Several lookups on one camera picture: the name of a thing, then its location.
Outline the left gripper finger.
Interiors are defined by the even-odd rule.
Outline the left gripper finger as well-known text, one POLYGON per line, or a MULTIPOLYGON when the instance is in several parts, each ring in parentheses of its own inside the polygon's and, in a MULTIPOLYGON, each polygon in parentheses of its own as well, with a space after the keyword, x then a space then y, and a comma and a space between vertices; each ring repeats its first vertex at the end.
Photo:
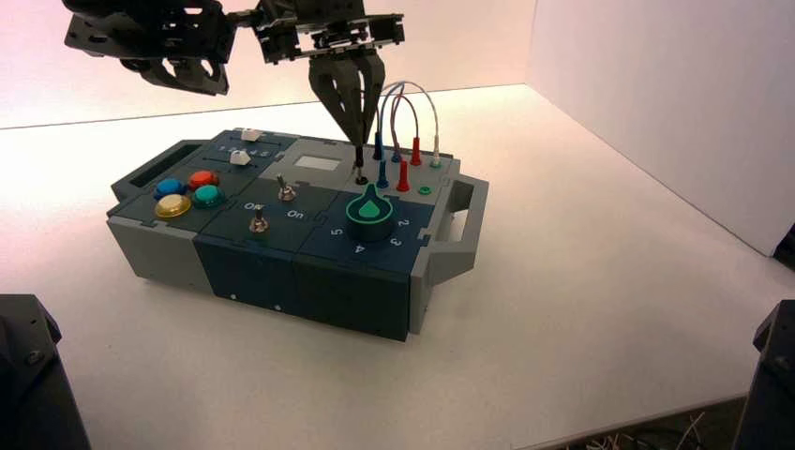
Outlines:
POLYGON ((179 59, 121 59, 122 66, 138 73, 145 81, 160 87, 190 91, 191 87, 180 80, 177 69, 183 68, 184 61, 179 59))
POLYGON ((229 90, 229 82, 222 63, 211 60, 192 60, 191 82, 196 92, 216 96, 226 95, 229 90))

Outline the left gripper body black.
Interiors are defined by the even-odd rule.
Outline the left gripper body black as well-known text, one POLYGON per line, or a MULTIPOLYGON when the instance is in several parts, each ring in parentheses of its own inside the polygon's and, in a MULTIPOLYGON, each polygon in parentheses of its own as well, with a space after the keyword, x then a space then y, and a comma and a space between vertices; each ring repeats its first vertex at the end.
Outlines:
POLYGON ((65 44, 118 59, 228 61, 235 27, 218 1, 65 1, 65 44))

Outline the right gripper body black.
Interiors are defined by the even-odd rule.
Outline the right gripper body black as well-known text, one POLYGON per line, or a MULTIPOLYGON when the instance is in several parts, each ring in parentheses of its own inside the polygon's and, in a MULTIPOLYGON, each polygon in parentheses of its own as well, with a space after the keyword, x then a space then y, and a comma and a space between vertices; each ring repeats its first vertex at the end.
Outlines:
POLYGON ((403 19, 401 13, 368 14, 356 0, 260 1, 254 35, 264 61, 275 65, 399 44, 405 40, 403 19))

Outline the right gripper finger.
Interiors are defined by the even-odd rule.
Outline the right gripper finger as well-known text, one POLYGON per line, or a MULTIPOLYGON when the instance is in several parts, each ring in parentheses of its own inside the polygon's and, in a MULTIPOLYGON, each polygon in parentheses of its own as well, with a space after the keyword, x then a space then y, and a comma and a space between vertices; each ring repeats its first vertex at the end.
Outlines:
POLYGON ((358 69, 347 58, 309 61, 309 84, 324 108, 354 146, 362 145, 362 111, 358 69))
POLYGON ((385 80, 383 60, 379 56, 361 57, 362 94, 363 94, 363 131, 362 144, 368 142, 372 123, 378 109, 380 93, 385 80))

